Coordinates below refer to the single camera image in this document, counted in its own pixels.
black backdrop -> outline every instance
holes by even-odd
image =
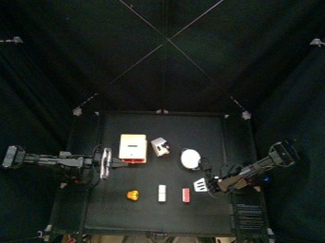
[[[325,49],[309,46],[323,8],[319,0],[1,1],[0,40],[24,41],[0,43],[1,156],[10,144],[57,154],[72,109],[93,94],[83,109],[244,107],[259,155],[283,138],[301,151],[302,162],[271,173],[271,227],[283,240],[323,242]],[[0,182],[0,240],[33,236],[51,212],[51,173],[0,172]]]

